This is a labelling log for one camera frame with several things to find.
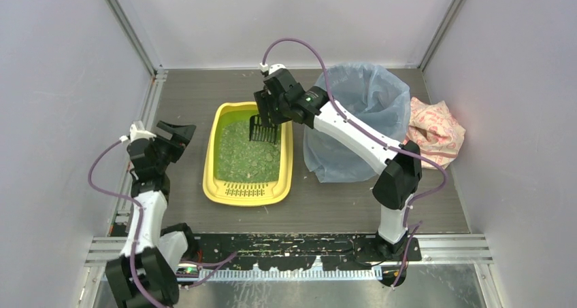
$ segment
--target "green granules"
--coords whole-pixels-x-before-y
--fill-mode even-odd
[[[232,122],[222,129],[216,178],[228,182],[271,182],[278,180],[280,129],[276,144],[249,141],[249,123]]]

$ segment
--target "yellow tray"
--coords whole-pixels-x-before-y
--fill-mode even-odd
[[[247,120],[258,114],[255,102],[224,103],[216,111],[210,131],[202,188],[204,194],[217,203],[233,206],[262,206],[278,203],[291,189],[293,177],[293,126],[290,122],[280,128],[280,170],[278,181],[262,183],[225,182],[216,179],[215,166],[218,159],[222,129],[232,122]]]

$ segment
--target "translucent trash bag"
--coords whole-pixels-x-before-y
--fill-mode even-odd
[[[343,63],[328,70],[333,95],[345,109],[387,137],[403,141],[409,119],[409,86],[380,65]],[[315,86],[325,89],[321,74]],[[320,182],[359,182],[376,173],[332,137],[305,127],[303,152]]]

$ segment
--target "orange patterned cloth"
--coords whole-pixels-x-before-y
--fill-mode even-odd
[[[409,139],[421,148],[421,155],[447,167],[463,145],[465,129],[453,118],[444,101],[428,105],[413,97],[405,143]],[[426,162],[423,167],[434,169]]]

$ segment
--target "white panel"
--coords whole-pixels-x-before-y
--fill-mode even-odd
[[[310,42],[328,64],[415,67],[451,0],[131,0],[166,68],[256,67],[280,37]],[[297,44],[272,62],[317,67]]]
[[[114,203],[88,168],[128,131],[150,76],[104,0],[0,0],[0,12],[0,307],[74,307]],[[95,182],[116,189],[124,157]]]
[[[467,129],[452,168],[505,307],[577,303],[575,3],[467,0],[425,74]]]

